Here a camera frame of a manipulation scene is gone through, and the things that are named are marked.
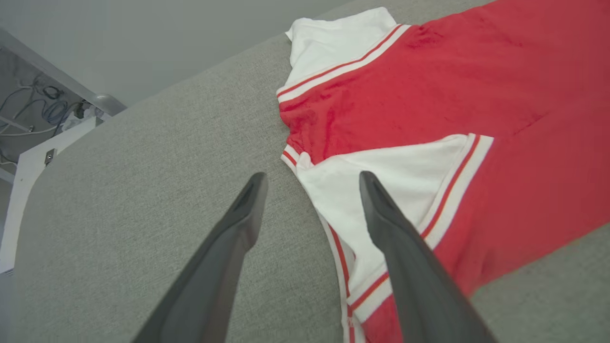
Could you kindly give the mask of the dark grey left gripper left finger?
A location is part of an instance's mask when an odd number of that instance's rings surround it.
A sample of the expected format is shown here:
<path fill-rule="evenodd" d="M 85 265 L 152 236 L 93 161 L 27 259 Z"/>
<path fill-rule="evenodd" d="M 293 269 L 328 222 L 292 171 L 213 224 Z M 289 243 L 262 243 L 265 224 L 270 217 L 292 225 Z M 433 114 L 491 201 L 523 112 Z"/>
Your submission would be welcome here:
<path fill-rule="evenodd" d="M 224 343 L 246 254 L 262 225 L 268 179 L 253 174 L 135 337 L 135 343 Z"/>

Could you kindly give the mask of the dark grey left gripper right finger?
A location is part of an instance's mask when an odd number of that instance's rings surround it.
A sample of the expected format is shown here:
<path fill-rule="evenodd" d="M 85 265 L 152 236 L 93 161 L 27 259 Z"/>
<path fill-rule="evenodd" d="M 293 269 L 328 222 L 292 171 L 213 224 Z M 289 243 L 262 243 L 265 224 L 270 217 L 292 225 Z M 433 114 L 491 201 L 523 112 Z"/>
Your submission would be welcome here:
<path fill-rule="evenodd" d="M 403 341 L 494 343 L 492 332 L 377 176 L 361 172 L 359 188 L 368 232 L 387 264 Z"/>

